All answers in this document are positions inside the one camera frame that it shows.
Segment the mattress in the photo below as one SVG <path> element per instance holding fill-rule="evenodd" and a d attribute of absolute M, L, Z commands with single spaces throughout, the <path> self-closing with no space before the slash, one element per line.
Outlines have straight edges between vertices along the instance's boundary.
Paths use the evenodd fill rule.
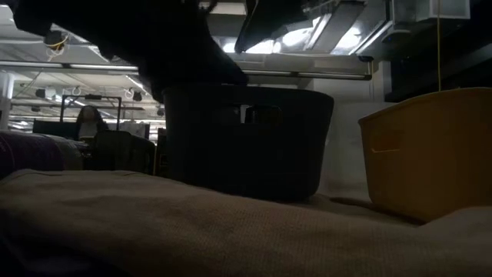
<path fill-rule="evenodd" d="M 492 275 L 491 207 L 414 225 L 318 196 L 286 205 L 134 172 L 16 172 L 0 182 L 0 232 L 122 275 Z"/>

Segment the yellow cord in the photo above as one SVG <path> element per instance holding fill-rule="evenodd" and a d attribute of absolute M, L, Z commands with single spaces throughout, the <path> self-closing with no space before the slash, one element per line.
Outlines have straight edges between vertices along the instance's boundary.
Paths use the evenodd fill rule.
<path fill-rule="evenodd" d="M 437 84 L 440 92 L 442 90 L 440 75 L 440 0 L 437 0 Z"/>
<path fill-rule="evenodd" d="M 48 46 L 48 47 L 50 47 L 50 48 L 51 48 L 51 47 L 57 47 L 57 46 L 60 46 L 60 45 L 62 45 L 62 44 L 64 44 L 64 43 L 66 43 L 66 42 L 67 42 L 67 40 L 68 40 L 68 35 L 67 35 L 67 36 L 65 36 L 65 39 L 63 39 L 63 41 L 61 41 L 61 42 L 59 42 L 59 43 L 55 43 L 54 45 L 46 45 L 46 46 Z"/>

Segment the yellow plastic bin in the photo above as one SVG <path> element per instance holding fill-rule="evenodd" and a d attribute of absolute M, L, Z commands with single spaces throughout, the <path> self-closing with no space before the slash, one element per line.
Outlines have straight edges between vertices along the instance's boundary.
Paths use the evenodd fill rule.
<path fill-rule="evenodd" d="M 416 97 L 359 124 L 376 206 L 430 221 L 492 205 L 492 89 Z"/>

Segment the storage bin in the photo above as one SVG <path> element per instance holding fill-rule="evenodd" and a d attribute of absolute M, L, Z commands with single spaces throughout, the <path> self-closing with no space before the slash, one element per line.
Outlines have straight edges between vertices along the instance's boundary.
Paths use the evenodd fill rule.
<path fill-rule="evenodd" d="M 319 185 L 333 99 L 319 92 L 184 85 L 164 93 L 169 178 L 300 200 Z"/>
<path fill-rule="evenodd" d="M 416 97 L 359 121 L 372 202 L 430 221 L 492 205 L 492 89 Z"/>

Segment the black plastic basket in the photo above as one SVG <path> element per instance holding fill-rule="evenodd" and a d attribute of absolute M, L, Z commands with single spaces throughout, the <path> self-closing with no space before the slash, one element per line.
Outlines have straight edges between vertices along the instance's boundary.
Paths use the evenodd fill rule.
<path fill-rule="evenodd" d="M 169 178 L 294 201 L 319 185 L 334 101 L 298 89 L 188 85 L 164 93 Z"/>

